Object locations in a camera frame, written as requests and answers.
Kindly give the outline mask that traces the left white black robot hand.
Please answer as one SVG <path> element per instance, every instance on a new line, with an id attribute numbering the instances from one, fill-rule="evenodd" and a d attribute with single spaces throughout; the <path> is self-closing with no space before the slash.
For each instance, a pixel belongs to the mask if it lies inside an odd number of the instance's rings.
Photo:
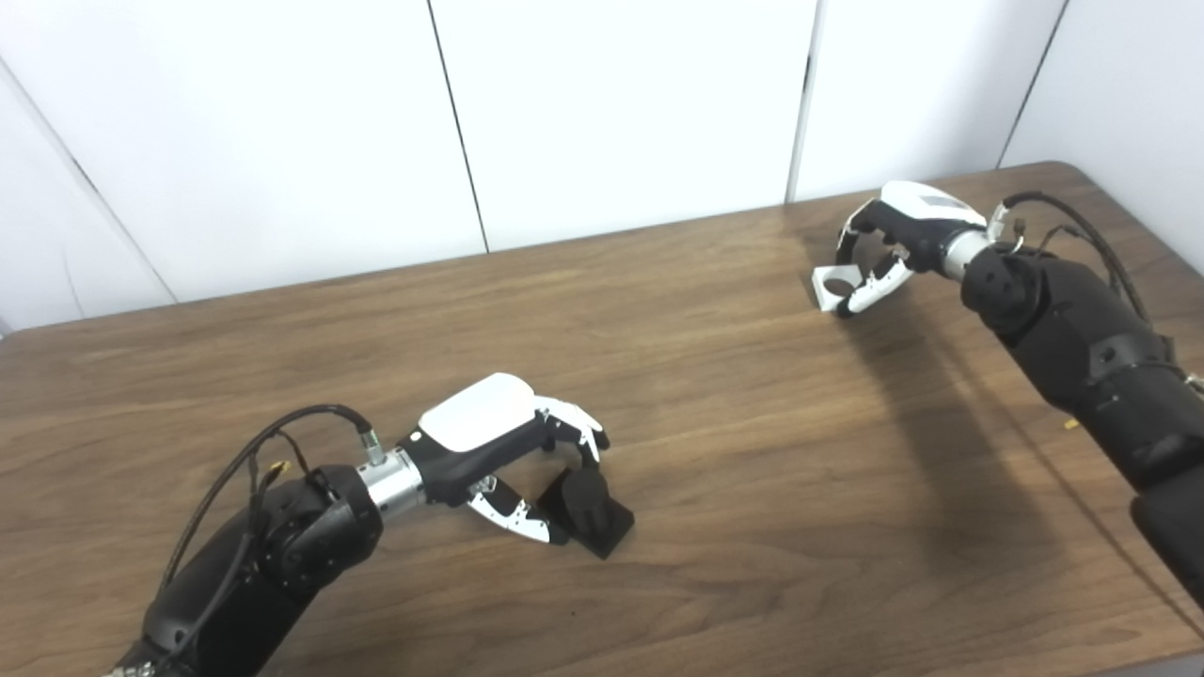
<path id="1" fill-rule="evenodd" d="M 498 479 L 500 469 L 559 443 L 576 447 L 580 466 L 563 470 L 535 504 Z M 600 472 L 609 446 L 585 410 L 498 372 L 425 412 L 390 455 L 411 476 L 405 489 L 425 504 L 468 506 L 512 534 L 547 544 L 576 540 L 604 559 L 635 523 Z"/>

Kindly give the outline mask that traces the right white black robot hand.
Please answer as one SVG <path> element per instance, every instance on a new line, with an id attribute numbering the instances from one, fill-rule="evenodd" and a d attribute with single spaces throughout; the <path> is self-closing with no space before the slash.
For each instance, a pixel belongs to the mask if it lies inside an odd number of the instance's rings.
<path id="1" fill-rule="evenodd" d="M 897 292 L 916 273 L 960 282 L 976 254 L 990 247 L 984 214 L 917 181 L 889 181 L 846 219 L 837 241 L 837 264 L 851 265 L 858 239 L 870 234 L 880 234 L 893 248 L 834 306 L 843 320 Z"/>

